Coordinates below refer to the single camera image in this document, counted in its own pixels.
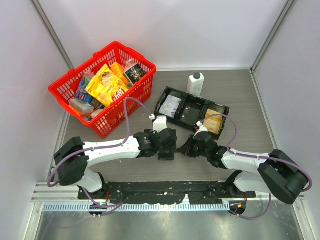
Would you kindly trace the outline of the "black leather card holder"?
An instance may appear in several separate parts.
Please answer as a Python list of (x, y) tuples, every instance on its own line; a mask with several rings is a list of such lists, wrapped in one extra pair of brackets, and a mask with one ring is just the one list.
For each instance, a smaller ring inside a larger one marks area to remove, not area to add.
[(160, 150), (158, 153), (159, 161), (173, 161), (175, 159), (175, 152), (170, 150)]

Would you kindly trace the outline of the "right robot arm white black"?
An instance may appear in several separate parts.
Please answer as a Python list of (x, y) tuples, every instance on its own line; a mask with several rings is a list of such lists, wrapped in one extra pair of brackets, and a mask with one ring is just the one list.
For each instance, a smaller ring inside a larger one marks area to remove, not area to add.
[(218, 145), (206, 131), (191, 135), (178, 152), (204, 157), (215, 168), (235, 170), (226, 193), (233, 198), (243, 192), (263, 192), (291, 205), (311, 186), (311, 178), (281, 150), (255, 154)]

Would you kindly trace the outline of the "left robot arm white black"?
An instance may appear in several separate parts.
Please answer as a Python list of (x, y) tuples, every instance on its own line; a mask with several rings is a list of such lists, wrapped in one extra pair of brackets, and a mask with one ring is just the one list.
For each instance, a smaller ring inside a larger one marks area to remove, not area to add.
[(54, 155), (58, 183), (61, 186), (77, 185), (95, 199), (102, 199), (107, 193), (106, 182), (90, 167), (109, 161), (156, 155), (173, 160), (176, 149), (177, 131), (171, 128), (160, 132), (146, 129), (127, 140), (106, 142), (83, 142), (80, 137), (73, 137)]

